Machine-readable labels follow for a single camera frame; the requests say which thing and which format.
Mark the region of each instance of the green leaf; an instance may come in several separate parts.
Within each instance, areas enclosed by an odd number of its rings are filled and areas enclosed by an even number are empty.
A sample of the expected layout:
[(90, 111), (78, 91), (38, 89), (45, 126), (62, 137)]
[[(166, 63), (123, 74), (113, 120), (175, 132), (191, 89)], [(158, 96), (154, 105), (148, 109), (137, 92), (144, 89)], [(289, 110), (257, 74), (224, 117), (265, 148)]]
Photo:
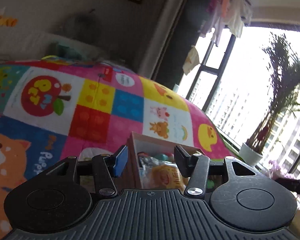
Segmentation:
[(64, 105), (63, 102), (60, 98), (57, 98), (54, 102), (53, 102), (53, 110), (57, 115), (62, 115), (63, 113), (63, 109), (64, 109)]

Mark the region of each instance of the gray wall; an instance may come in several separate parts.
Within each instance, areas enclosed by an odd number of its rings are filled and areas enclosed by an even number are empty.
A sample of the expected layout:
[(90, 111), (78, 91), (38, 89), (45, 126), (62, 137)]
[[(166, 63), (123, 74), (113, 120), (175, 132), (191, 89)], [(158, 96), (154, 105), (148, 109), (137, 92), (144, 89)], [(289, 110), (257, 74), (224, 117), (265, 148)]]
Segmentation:
[(165, 0), (0, 0), (18, 26), (51, 32), (66, 16), (95, 9), (102, 25), (98, 46), (117, 52), (135, 70), (154, 32)]

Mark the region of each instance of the potted plant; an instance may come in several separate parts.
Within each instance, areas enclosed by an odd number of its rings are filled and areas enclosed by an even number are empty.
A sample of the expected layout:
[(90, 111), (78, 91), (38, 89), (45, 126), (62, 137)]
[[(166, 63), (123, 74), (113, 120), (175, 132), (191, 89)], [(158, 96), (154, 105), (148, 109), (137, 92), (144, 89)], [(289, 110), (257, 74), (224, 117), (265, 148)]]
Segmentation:
[(298, 109), (300, 90), (300, 58), (291, 49), (285, 35), (271, 33), (270, 45), (262, 49), (270, 58), (267, 69), (270, 73), (269, 92), (272, 93), (268, 110), (239, 155), (254, 167), (262, 159), (262, 150), (279, 113), (291, 114)]

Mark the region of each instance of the white square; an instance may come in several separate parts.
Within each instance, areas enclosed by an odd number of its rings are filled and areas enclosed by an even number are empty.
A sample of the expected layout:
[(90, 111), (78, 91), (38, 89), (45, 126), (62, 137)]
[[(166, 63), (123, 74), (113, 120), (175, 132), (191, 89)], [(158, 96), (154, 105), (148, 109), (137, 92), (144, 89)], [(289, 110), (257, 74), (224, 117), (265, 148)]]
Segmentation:
[(194, 146), (190, 113), (144, 98), (142, 134)]
[(83, 83), (84, 79), (77, 76), (31, 67), (14, 88), (3, 114), (68, 135)]

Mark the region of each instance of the palm plant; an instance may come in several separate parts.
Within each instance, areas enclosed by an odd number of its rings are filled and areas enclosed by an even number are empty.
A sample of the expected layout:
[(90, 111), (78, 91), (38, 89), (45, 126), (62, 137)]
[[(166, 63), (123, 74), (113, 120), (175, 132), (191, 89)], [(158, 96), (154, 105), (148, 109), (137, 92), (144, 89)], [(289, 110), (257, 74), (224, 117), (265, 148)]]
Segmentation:
[(270, 58), (267, 69), (273, 91), (268, 111), (246, 145), (262, 154), (275, 120), (280, 113), (299, 111), (300, 58), (291, 49), (285, 35), (271, 33), (270, 45), (262, 49)]

